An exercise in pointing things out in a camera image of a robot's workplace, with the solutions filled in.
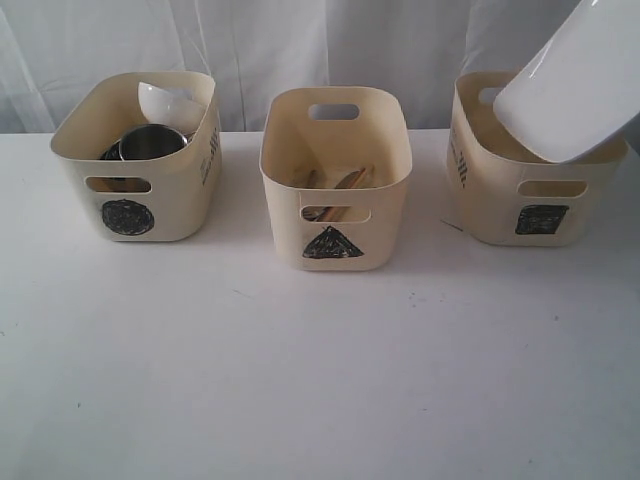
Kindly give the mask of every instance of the black triangle label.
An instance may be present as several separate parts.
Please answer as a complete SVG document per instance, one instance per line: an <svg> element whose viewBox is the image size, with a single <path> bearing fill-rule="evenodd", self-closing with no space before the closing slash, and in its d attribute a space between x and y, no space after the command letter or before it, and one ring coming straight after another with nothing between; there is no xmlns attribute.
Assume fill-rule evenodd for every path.
<svg viewBox="0 0 640 480"><path fill-rule="evenodd" d="M304 249L304 258L322 260L325 258L354 258L364 255L345 237L342 232L333 227L327 227L320 235L309 242Z"/></svg>

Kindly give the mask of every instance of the fabric backdrop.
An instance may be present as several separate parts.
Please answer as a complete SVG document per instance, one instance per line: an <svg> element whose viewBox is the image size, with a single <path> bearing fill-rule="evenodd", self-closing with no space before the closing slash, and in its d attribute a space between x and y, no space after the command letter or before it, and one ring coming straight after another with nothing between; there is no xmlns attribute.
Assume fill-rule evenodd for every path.
<svg viewBox="0 0 640 480"><path fill-rule="evenodd" d="M524 66L577 2L0 0L0 132L53 131L116 73L184 69L215 77L224 130L261 130L284 90L353 84L447 127L458 75Z"/></svg>

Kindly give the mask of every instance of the white plate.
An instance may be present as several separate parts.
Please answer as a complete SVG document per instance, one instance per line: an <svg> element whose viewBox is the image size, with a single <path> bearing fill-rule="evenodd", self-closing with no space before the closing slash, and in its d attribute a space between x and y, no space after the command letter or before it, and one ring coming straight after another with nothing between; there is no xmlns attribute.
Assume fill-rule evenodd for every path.
<svg viewBox="0 0 640 480"><path fill-rule="evenodd" d="M581 1L493 109L549 162L608 139L640 112L640 0Z"/></svg>

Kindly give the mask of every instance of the black circle label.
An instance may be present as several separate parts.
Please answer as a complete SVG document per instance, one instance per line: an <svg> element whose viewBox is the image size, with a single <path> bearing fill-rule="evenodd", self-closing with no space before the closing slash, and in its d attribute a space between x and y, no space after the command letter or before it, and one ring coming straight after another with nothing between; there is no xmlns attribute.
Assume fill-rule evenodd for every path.
<svg viewBox="0 0 640 480"><path fill-rule="evenodd" d="M132 200L112 200L102 205L102 221L120 235L142 235L153 228L153 214L144 205Z"/></svg>

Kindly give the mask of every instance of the sticker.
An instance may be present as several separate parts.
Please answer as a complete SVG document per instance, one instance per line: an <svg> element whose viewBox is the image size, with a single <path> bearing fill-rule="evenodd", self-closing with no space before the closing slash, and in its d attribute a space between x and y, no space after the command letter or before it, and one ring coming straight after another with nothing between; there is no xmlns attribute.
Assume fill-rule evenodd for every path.
<svg viewBox="0 0 640 480"><path fill-rule="evenodd" d="M142 235L155 224L153 214L144 205L132 200L112 200L102 205L102 221L120 235Z"/></svg>
<svg viewBox="0 0 640 480"><path fill-rule="evenodd" d="M204 185L209 177L209 172L211 171L211 165L213 163L213 159L216 156L216 152L220 147L220 137L218 135L218 127L213 129L213 133L211 134L211 139L209 140L209 156L206 156L202 159L202 163L200 164L200 177L202 178L202 184Z"/></svg>
<svg viewBox="0 0 640 480"><path fill-rule="evenodd" d="M354 258L364 255L362 250L349 241L337 228L327 227L304 249L304 258Z"/></svg>
<svg viewBox="0 0 640 480"><path fill-rule="evenodd" d="M554 235L568 210L566 205L528 205L520 212L516 234Z"/></svg>
<svg viewBox="0 0 640 480"><path fill-rule="evenodd" d="M462 183L462 188L464 188L467 184L467 172L469 169L467 168L467 161L464 158L464 153L462 153L462 149L458 147L458 136L453 126L451 126L449 149L451 150L451 158L453 158L453 161L456 164L456 169L458 170L460 183Z"/></svg>

